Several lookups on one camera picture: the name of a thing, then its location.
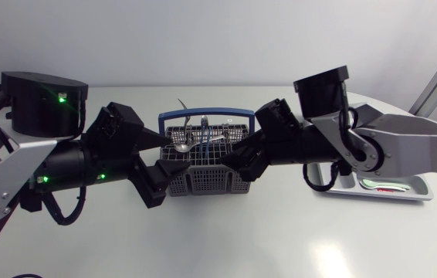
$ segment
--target white wall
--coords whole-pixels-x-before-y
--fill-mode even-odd
[[[0,72],[258,86],[344,64],[349,91],[407,110],[437,70],[437,1],[0,1]]]

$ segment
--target fork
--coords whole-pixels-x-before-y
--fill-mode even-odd
[[[179,100],[179,102],[181,103],[183,108],[188,109],[181,100]],[[191,119],[191,116],[186,116],[186,118],[185,118],[185,131],[184,132],[185,132],[185,143],[186,144],[189,143],[188,133],[186,132],[186,130],[188,129],[188,122],[190,121],[190,119]]]

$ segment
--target blue basket handle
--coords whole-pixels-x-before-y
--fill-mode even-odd
[[[160,113],[158,115],[158,130],[161,135],[165,135],[166,120],[175,119],[187,116],[201,116],[201,115],[230,115],[249,118],[249,135],[255,133],[255,112],[246,109],[227,108],[227,107],[208,107],[208,108],[191,108],[176,111],[169,111]]]

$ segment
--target plastic grid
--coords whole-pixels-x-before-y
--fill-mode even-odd
[[[219,158],[232,151],[232,145],[249,135],[245,124],[223,124],[209,126],[210,138],[224,135],[225,138],[211,141],[206,156],[206,143],[194,146],[188,153],[179,153],[175,144],[194,144],[208,138],[208,130],[201,127],[168,127],[165,136],[172,139],[173,144],[161,149],[161,159],[172,161],[189,161],[191,167],[188,173],[179,175],[169,184],[170,196],[183,196],[191,192],[194,195],[215,195],[231,193],[247,193],[249,182],[241,179],[232,169],[220,164]]]
[[[172,196],[186,196],[188,194],[188,185],[184,175],[179,175],[169,183],[169,194]]]
[[[231,183],[231,193],[248,193],[249,184],[249,182],[243,181],[239,174],[235,173]]]

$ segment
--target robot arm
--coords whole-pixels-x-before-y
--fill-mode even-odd
[[[341,67],[294,83],[306,122],[285,100],[256,112],[262,127],[240,141],[222,163],[245,181],[268,165],[337,162],[338,171],[368,178],[437,172],[437,123],[422,117],[383,114],[368,104],[348,107]]]
[[[121,179],[132,181],[152,208],[163,202],[175,175],[189,166],[157,161],[147,167],[139,151],[171,139],[145,128],[130,107],[118,103],[103,107],[87,132],[74,140],[84,125],[86,91],[86,84],[75,80],[3,73],[2,92],[12,98],[12,115],[9,120],[6,109],[0,112],[0,148],[11,142],[15,147],[0,158],[0,220],[17,202],[30,212],[41,210],[43,203],[58,224],[69,225],[83,207],[87,185]],[[69,188],[81,188],[79,204],[64,218],[52,192]]]

